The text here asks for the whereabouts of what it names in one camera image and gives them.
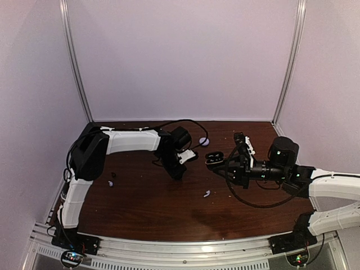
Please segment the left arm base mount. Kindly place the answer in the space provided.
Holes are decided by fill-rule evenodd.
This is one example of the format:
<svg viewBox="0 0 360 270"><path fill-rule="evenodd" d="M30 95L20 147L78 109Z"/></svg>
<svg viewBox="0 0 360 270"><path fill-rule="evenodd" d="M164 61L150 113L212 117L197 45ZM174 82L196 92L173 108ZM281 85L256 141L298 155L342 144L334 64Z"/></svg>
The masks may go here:
<svg viewBox="0 0 360 270"><path fill-rule="evenodd" d="M51 244L81 254L97 255L100 239L94 236L60 231L55 232Z"/></svg>

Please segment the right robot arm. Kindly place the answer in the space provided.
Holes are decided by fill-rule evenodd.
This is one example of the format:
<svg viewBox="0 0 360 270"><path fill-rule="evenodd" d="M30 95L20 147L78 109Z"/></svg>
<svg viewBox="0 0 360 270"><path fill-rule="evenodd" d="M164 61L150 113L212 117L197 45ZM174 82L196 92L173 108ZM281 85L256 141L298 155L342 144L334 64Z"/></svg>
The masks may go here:
<svg viewBox="0 0 360 270"><path fill-rule="evenodd" d="M220 151L206 154L206 166L223 177L233 196L241 203L262 208L242 199L234 186L244 189L250 181L274 181L289 197L264 208L275 208L295 197L310 199L314 211L299 218L300 224L289 234L292 248L302 247L312 236L359 226L359 175L336 173L296 164L299 145L288 137L276 137L268 159L259 161L249 137L234 135L235 148L228 157Z"/></svg>

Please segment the black earbud charging case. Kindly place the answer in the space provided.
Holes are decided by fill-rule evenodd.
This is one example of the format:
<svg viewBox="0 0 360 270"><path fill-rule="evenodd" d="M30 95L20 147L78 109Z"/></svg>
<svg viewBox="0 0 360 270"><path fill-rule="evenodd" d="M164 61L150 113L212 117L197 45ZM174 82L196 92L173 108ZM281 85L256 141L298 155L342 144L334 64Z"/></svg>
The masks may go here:
<svg viewBox="0 0 360 270"><path fill-rule="evenodd" d="M210 152L205 155L205 164L207 166L215 166L223 164L224 162L224 153L221 151Z"/></svg>

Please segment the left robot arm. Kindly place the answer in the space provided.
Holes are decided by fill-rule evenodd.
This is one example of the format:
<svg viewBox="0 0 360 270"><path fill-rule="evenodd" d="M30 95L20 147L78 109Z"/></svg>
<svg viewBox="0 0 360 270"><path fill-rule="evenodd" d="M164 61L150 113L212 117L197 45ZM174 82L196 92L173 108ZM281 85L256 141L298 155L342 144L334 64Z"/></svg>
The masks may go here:
<svg viewBox="0 0 360 270"><path fill-rule="evenodd" d="M72 231L79 224L79 215L93 182L101 176L106 157L117 152L149 151L174 180L181 180L188 161L197 159L192 149L185 149L192 138L188 130L178 127L171 132L162 128L120 130L87 125L71 146L65 168L65 184L61 192L61 205L57 212L57 225L62 230L58 239L69 250L81 244L80 236Z"/></svg>

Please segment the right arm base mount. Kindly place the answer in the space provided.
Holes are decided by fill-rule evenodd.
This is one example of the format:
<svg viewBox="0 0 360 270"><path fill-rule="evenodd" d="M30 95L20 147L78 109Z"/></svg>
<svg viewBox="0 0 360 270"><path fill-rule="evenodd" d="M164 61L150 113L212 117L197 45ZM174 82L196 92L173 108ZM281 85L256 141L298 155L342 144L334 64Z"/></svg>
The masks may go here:
<svg viewBox="0 0 360 270"><path fill-rule="evenodd" d="M290 251L305 249L309 245L317 243L316 236L309 232L291 232L269 238L272 254L287 253Z"/></svg>

